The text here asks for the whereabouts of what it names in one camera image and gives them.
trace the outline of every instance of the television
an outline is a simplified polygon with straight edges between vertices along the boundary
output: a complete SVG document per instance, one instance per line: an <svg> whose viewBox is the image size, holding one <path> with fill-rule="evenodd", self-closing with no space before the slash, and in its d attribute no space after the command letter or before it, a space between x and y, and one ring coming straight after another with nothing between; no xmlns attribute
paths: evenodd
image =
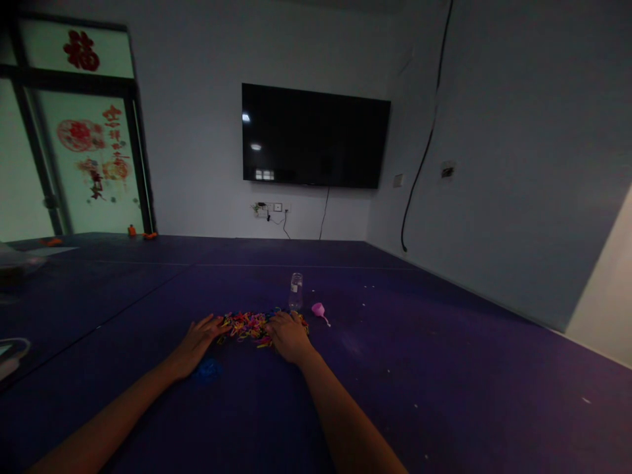
<svg viewBox="0 0 632 474"><path fill-rule="evenodd" d="M377 188L390 102L242 84L244 180Z"/></svg>

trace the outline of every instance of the orange toy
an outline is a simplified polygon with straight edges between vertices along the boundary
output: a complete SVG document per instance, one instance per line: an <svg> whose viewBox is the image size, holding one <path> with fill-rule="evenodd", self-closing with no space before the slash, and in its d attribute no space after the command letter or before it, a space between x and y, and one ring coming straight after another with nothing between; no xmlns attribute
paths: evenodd
<svg viewBox="0 0 632 474"><path fill-rule="evenodd" d="M57 237L53 237L52 239L50 239L48 242L46 242L44 239L40 240L42 245L45 245L47 247L57 247L58 245L63 244L64 242L62 242L61 239L58 239Z"/></svg>

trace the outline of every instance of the black cable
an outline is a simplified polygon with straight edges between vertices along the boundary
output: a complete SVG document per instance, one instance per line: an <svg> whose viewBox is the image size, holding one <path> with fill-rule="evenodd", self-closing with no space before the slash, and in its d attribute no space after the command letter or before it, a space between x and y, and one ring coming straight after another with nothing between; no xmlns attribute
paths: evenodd
<svg viewBox="0 0 632 474"><path fill-rule="evenodd" d="M288 210L285 210L285 219L283 219L283 232L285 232L285 235L287 235L288 239L292 240L292 238L290 237L290 235L288 234L288 231L285 230L285 224L288 222Z"/></svg>
<svg viewBox="0 0 632 474"><path fill-rule="evenodd" d="M329 191L331 186L327 186L327 199L325 200L325 213L323 214L323 221L321 222L321 233L318 235L318 240L323 236L323 224L325 223L325 216L327 215L327 203L329 202Z"/></svg>
<svg viewBox="0 0 632 474"><path fill-rule="evenodd" d="M421 168L423 167L423 163L426 161L426 156L428 155L428 150L430 149L430 143L433 140L433 133L435 132L436 110L438 108L437 97L439 94L439 85L441 85L441 68L443 66L443 52L446 49L446 37L448 35L448 26L450 25L450 17L452 16L453 3L454 3L454 0L450 0L450 7L448 8L448 18L446 18L446 27L443 30L443 41L441 41L441 54L439 55L439 71L437 72L436 89L434 90L433 124L430 127L430 134L428 135L426 150L423 152L421 163L419 164L419 169L417 170L417 176L415 176L415 180L413 181L413 187L410 188L410 195L408 196L408 203L406 204L406 211L404 212L404 220L402 221L402 233L400 235L400 239L402 241L402 248L404 249L405 252L408 251L408 249L406 248L406 245L404 244L404 227L406 226L406 217L408 216L408 208L410 207L410 201L413 197L413 191L415 190L415 185L417 184L417 180L419 179L419 175L421 174Z"/></svg>

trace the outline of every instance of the plastic bottle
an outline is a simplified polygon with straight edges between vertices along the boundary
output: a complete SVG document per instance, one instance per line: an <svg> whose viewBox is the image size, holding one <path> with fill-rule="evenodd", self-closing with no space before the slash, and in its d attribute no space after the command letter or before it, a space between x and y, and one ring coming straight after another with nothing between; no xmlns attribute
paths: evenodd
<svg viewBox="0 0 632 474"><path fill-rule="evenodd" d="M288 306L290 311L299 311L303 307L303 275L300 273L292 274Z"/></svg>

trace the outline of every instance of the ceiling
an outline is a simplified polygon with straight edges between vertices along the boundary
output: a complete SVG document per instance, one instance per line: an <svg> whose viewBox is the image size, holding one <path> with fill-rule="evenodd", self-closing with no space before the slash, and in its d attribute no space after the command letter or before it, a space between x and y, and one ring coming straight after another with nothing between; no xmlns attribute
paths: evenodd
<svg viewBox="0 0 632 474"><path fill-rule="evenodd" d="M339 10L373 14L396 14L402 11L406 0L278 0L312 7L326 7Z"/></svg>

